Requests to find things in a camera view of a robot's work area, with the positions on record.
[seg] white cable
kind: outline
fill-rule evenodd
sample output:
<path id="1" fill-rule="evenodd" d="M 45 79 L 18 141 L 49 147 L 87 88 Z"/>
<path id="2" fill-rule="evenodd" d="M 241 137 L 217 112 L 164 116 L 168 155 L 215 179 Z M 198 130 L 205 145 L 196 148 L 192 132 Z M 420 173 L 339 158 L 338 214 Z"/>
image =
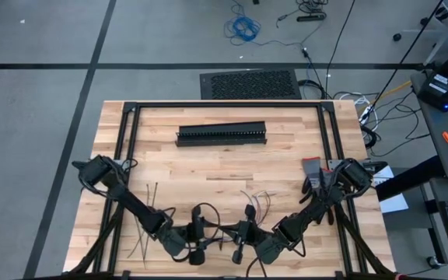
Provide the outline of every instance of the white cable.
<path id="1" fill-rule="evenodd" d="M 346 93 L 346 94 L 344 94 L 344 95 L 342 95 L 342 96 L 340 96 L 340 99 L 339 100 L 342 100 L 345 96 L 350 96 L 350 95 L 358 95 L 358 96 L 361 96 L 361 97 L 359 97 L 357 100 L 355 100 L 354 101 L 354 104 L 355 105 L 362 105 L 362 104 L 368 104 L 368 105 L 371 105 L 371 103 L 370 103 L 370 101 L 366 98 L 366 96 L 364 96 L 362 93 Z M 378 124 L 379 124 L 379 121 L 378 121 L 378 114 L 376 113 L 376 110 L 373 110 L 373 113 L 374 113 L 374 118 L 375 118 L 375 120 L 376 120 L 376 125 L 375 125 L 375 127 L 372 129 L 372 131 L 376 131 L 377 130 L 377 128 L 378 128 Z"/>

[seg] black metal frame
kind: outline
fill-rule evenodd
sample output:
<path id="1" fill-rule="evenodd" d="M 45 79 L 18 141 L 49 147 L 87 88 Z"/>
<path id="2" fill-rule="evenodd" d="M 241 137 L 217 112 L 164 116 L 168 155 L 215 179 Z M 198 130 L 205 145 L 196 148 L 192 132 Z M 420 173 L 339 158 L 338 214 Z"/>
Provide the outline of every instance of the black metal frame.
<path id="1" fill-rule="evenodd" d="M 320 135 L 323 142 L 324 147 L 324 156 L 326 157 L 326 161 L 332 160 L 331 157 L 331 149 L 330 149 L 330 143 L 329 138 L 327 136 L 327 129 L 326 129 L 326 122 L 324 119 L 324 110 L 326 110 L 330 117 L 330 123 L 331 123 L 331 129 L 333 131 L 333 137 L 334 137 L 334 145 L 336 148 L 336 153 L 338 159 L 344 159 L 344 153 L 343 148 L 341 145 L 341 137 L 338 130 L 338 123 L 336 120 L 336 113 L 334 112 L 334 104 L 331 101 L 317 101 L 317 102 L 264 102 L 264 101 L 250 101 L 250 102 L 236 102 L 236 101 L 221 101 L 221 102 L 147 102 L 147 103 L 139 103 L 139 102 L 126 102 L 124 103 L 124 108 L 122 109 L 122 117 L 121 117 L 121 126 L 119 128 L 118 137 L 117 137 L 117 144 L 115 147 L 115 153 L 114 153 L 114 159 L 120 159 L 121 157 L 121 151 L 124 144 L 124 137 L 125 137 L 125 129 L 127 127 L 128 122 L 128 115 L 130 112 L 134 113 L 134 119 L 133 119 L 133 125 L 131 128 L 131 136 L 129 137 L 129 144 L 128 144 L 128 153 L 126 159 L 132 159 L 134 155 L 134 147 L 135 147 L 135 139 L 138 131 L 138 122 L 139 117 L 141 113 L 142 108 L 146 107 L 305 107 L 305 108 L 315 108 L 317 110 L 317 116 L 319 119 L 319 126 L 320 126 Z M 113 202 L 108 199 L 105 202 L 105 206 L 103 209 L 103 217 L 101 221 L 100 226 L 100 232 L 107 226 L 107 223 L 109 221 L 109 217 L 111 214 Z M 352 224 L 354 227 L 359 231 L 359 224 L 357 222 L 357 215 L 355 212 L 355 206 L 352 199 L 347 200 L 348 204 L 348 212 L 349 217 L 352 221 Z M 123 212 L 124 209 L 122 206 L 118 205 L 120 210 Z M 341 224 L 340 217 L 336 215 L 337 220 L 337 228 L 338 228 L 338 235 L 340 238 L 340 245 L 341 245 L 341 254 L 343 257 L 344 267 L 345 267 L 345 273 L 353 272 L 352 270 L 352 261 L 350 258 L 349 248 L 348 248 L 348 241 L 347 236 L 345 232 L 345 228 Z M 111 244 L 111 250 L 110 250 L 110 256 L 108 261 L 108 267 L 107 271 L 110 273 L 114 273 L 115 271 L 115 264 L 117 261 L 117 252 L 118 252 L 118 246 L 120 242 L 120 236 L 121 236 L 121 228 L 122 228 L 122 218 L 118 221 L 117 226 L 114 229 L 114 235 L 112 239 Z M 94 264 L 93 264 L 93 272 L 99 272 L 101 262 L 103 259 L 103 250 L 97 255 Z M 367 273 L 367 265 L 366 261 L 364 260 L 364 257 L 362 255 L 362 252 L 359 251 L 359 248 L 356 247 L 357 250 L 357 256 L 359 260 L 359 267 L 360 271 L 362 273 Z M 215 279 L 213 277 L 204 277 L 205 279 Z M 313 277 L 313 278 L 304 278 L 304 279 L 332 279 L 332 277 Z"/>

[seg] wooden table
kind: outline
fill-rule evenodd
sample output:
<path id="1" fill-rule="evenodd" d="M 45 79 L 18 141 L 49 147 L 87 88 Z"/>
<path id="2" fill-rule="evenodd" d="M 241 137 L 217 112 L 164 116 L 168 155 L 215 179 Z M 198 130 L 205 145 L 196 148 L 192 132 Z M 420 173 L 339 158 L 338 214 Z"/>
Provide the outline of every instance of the wooden table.
<path id="1" fill-rule="evenodd" d="M 113 157 L 123 103 L 104 103 L 93 155 Z M 334 101 L 334 106 L 345 157 L 365 159 L 366 149 L 353 102 Z M 331 154 L 336 159 L 327 114 L 325 120 L 332 147 Z M 185 148 L 174 145 L 179 125 L 240 121 L 265 121 L 267 145 Z M 125 158 L 128 138 L 129 135 L 126 135 L 122 159 Z M 270 230 L 281 218 L 306 206 L 298 204 L 305 178 L 301 159 L 315 156 L 324 159 L 319 121 L 316 110 L 312 108 L 143 108 L 136 139 L 134 158 L 139 161 L 139 166 L 131 172 L 129 189 L 146 203 L 146 185 L 150 186 L 153 196 L 155 183 L 158 182 L 155 207 L 176 207 L 173 217 L 175 225 L 188 223 L 191 220 L 191 209 L 203 201 L 213 204 L 219 210 L 222 224 L 236 223 L 244 219 L 243 211 L 248 203 L 248 198 L 240 191 L 254 194 L 268 190 L 272 194 L 271 211 L 261 228 Z M 265 202 L 261 201 L 261 205 L 264 207 Z M 83 191 L 64 271 L 76 266 L 97 238 L 103 206 L 102 197 Z M 365 241 L 377 257 L 389 269 L 394 270 L 390 244 L 375 191 L 369 190 L 355 199 L 355 206 Z M 207 219 L 215 220 L 212 210 L 203 207 L 202 212 Z M 337 227 L 329 226 L 326 220 L 325 218 L 320 225 L 311 223 L 305 232 L 306 257 L 284 250 L 278 260 L 266 266 L 268 275 L 334 276 L 334 271 L 343 271 Z M 138 240 L 134 216 L 125 212 L 123 223 L 115 271 L 118 275 L 123 270 L 130 270 L 132 275 L 244 276 L 248 264 L 256 257 L 253 249 L 246 247 L 243 263 L 237 265 L 231 262 L 236 245 L 225 243 L 220 251 L 214 243 L 205 251 L 206 262 L 203 265 L 190 266 L 187 262 L 173 262 L 160 243 L 150 240 L 143 263 L 139 246 L 129 257 Z M 353 267 L 358 271 L 355 248 L 348 233 L 347 235 Z M 109 247 L 107 243 L 102 271 L 106 270 Z M 262 276 L 260 265 L 252 268 L 251 275 Z"/>

